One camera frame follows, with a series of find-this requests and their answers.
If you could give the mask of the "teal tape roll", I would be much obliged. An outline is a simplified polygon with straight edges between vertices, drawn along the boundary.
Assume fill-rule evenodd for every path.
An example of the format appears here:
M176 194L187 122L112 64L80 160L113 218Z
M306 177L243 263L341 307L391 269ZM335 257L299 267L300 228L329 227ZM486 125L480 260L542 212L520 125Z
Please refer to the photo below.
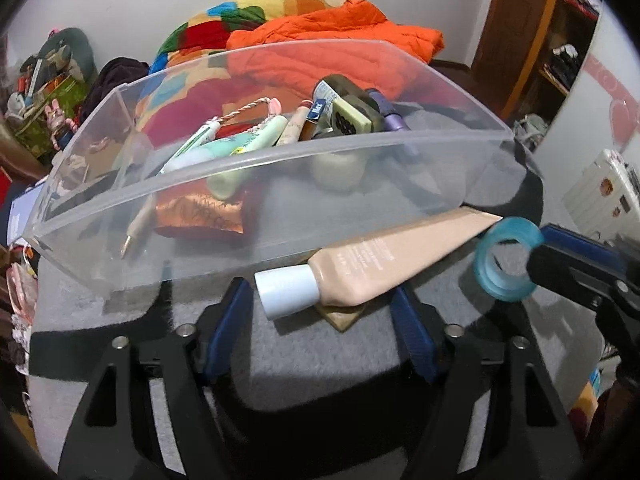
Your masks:
M477 283L497 300L517 302L529 296L536 285L528 277L526 263L543 241L538 226L525 218L500 220L476 246L473 269Z

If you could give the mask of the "gold square packet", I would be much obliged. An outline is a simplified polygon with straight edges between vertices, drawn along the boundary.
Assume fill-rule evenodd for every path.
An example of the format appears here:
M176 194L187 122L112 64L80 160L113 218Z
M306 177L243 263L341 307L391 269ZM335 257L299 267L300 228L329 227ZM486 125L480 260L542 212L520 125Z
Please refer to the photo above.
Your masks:
M317 304L314 308L334 330L340 333L349 330L367 310L365 304L356 307L330 307Z

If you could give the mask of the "purple cylindrical bottle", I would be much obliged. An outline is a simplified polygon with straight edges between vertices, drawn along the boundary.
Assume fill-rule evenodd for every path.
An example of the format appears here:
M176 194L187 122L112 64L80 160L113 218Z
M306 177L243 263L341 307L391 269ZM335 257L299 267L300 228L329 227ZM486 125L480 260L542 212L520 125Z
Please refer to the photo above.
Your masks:
M383 117L384 127L386 131L410 131L405 119L398 113L394 104L383 96L383 93L375 88L367 88L367 95L375 102L378 112ZM404 162L416 162L419 159L420 152L412 144L404 144L400 148L400 158Z

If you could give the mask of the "beige cosmetic tube white cap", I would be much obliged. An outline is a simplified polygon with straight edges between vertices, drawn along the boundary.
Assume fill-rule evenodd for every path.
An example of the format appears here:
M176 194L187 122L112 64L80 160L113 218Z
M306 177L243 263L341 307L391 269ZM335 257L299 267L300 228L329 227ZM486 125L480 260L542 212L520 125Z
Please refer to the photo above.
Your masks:
M460 207L322 248L305 263L256 273L262 308L274 321L316 304L360 306L410 280L500 220L495 214Z

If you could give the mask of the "red gift bag gold text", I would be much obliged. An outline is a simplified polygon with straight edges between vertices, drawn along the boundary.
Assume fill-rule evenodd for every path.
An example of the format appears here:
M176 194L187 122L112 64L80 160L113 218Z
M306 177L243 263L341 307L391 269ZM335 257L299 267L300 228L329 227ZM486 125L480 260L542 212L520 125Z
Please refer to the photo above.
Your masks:
M253 196L241 188L228 200L213 196L205 180L160 191L154 206L156 234L171 238L238 237L245 234L245 213Z

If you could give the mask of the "dark green spray bottle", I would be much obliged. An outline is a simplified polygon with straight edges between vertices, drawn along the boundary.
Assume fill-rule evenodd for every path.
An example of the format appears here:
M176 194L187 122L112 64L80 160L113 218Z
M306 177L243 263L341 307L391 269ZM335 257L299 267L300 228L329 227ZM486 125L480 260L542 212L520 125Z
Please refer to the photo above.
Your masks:
M312 95L326 101L323 114L331 127L344 136L382 132L385 128L378 104L346 76L332 74L323 77L317 82Z

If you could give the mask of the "white roll-on stick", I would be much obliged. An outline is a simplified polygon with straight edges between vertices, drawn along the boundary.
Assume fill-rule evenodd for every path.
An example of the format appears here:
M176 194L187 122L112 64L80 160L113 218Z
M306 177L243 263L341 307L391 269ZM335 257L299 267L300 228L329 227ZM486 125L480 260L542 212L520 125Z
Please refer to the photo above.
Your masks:
M293 144L299 140L311 107L311 100L303 100L298 104L298 107L283 129L280 138L277 140L277 146Z

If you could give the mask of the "white card packet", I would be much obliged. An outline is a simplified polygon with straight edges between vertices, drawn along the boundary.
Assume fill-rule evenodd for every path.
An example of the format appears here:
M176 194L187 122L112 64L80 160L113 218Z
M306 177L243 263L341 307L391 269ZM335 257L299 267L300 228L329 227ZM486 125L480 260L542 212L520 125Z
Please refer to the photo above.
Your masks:
M163 164L163 167L160 168L160 171L158 173L163 174L173 160L180 157L184 153L191 151L192 148L197 148L204 143L215 140L220 127L221 121L217 117L206 120L206 122L204 122L204 124L201 125L201 127L198 128L198 130L196 130L192 134L192 136L190 136L190 138L186 140L186 142L184 142L180 146L180 148L178 148L178 150L169 157L168 161Z

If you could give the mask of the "cream pen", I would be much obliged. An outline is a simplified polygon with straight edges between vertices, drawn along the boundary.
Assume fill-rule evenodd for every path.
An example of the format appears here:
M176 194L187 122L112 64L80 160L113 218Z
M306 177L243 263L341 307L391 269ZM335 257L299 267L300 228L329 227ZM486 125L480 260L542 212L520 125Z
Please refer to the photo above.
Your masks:
M148 225L154 220L156 207L156 196L150 194L146 199L138 213L134 216L127 228L125 240L120 250L120 258L125 258L127 252L134 244L134 241L146 230Z

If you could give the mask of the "white suitcase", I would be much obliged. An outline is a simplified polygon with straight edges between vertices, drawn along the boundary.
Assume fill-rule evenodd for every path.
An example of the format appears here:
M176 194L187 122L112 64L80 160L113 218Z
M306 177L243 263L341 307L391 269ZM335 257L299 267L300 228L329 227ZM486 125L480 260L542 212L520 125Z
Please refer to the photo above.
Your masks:
M639 239L639 171L607 148L563 196L578 232L601 243Z

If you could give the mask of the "wooden shelf unit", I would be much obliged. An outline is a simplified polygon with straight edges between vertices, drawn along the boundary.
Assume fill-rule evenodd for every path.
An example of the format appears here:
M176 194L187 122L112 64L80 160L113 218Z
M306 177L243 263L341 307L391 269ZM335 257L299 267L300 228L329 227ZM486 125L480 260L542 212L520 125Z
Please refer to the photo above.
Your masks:
M505 122L552 120L589 50L599 14L587 0L491 0L471 66L474 94Z

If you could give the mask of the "clear plastic storage box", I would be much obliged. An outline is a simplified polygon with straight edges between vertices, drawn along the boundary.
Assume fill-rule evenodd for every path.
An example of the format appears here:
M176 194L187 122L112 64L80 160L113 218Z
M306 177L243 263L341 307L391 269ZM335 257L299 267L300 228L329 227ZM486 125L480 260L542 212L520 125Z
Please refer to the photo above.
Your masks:
M26 240L43 258L100 295L150 286L166 275L248 272L269 260L311 252L346 238L399 226L464 203L509 128L469 93L430 66L419 84L391 99L410 131L344 136L323 114L308 140L241 148L247 130L287 122L314 90L265 86L227 70L226 53L186 62L113 89L79 127L55 164L30 215ZM145 88L163 77L150 104L178 98L157 113L178 128L176 140L153 148L138 130ZM216 139L169 157L217 117ZM400 148L412 144L416 162ZM171 238L155 219L120 250L145 199L205 180L228 200L252 192L245 234Z

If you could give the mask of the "orange puffer jacket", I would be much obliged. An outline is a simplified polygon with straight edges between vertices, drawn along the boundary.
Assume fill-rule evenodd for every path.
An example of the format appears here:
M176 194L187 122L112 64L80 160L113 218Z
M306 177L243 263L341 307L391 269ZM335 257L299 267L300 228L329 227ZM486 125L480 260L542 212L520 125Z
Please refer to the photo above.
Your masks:
M367 0L346 0L232 32L226 61L232 76L300 94L337 74L397 99L419 84L424 66L444 47L437 29L399 25Z

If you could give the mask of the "colourful patchwork blanket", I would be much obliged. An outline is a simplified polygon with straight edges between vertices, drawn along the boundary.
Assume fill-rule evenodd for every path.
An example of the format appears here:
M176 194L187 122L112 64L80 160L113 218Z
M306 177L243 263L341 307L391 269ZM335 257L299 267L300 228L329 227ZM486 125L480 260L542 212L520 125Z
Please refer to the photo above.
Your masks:
M233 49L258 46L259 41L267 38L267 32L282 23L303 23L300 16L320 12L320 28L333 30L338 24L337 18L331 18L334 9L339 9L349 0L230 0L209 8L206 12L195 15L176 28L167 37L157 51L149 75L162 72L165 68L176 66L197 58L208 58L209 55ZM252 31L257 39L250 39ZM142 104L137 105L139 116L138 130L144 133L153 148L176 140L178 128L169 125L168 119L157 118L157 113L165 101L177 101L178 98L160 98L160 104L150 104L148 97L162 82L163 77L154 79L149 88L145 88Z

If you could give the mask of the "dark clothes pile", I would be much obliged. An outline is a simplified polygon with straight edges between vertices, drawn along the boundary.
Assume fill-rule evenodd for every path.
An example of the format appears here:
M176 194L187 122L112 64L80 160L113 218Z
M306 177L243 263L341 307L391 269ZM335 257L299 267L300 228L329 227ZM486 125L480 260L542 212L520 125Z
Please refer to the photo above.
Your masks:
M150 66L134 58L113 58L107 62L82 102L79 120L85 122L106 96L121 84L130 84L149 73Z

